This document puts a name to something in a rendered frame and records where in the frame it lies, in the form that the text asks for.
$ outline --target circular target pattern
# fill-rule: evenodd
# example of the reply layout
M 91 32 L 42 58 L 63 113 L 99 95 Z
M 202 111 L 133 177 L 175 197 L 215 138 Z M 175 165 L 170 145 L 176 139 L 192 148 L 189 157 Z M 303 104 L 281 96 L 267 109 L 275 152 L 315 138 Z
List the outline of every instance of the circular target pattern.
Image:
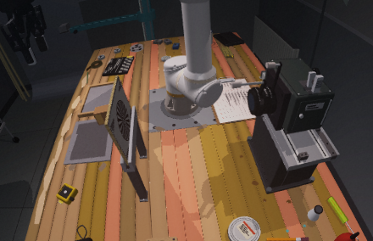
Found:
M 119 128 L 121 131 L 122 136 L 126 141 L 129 140 L 129 132 L 131 128 L 131 120 L 128 115 L 128 110 L 125 107 L 124 103 L 119 100 L 117 102 L 117 122 L 119 124 Z

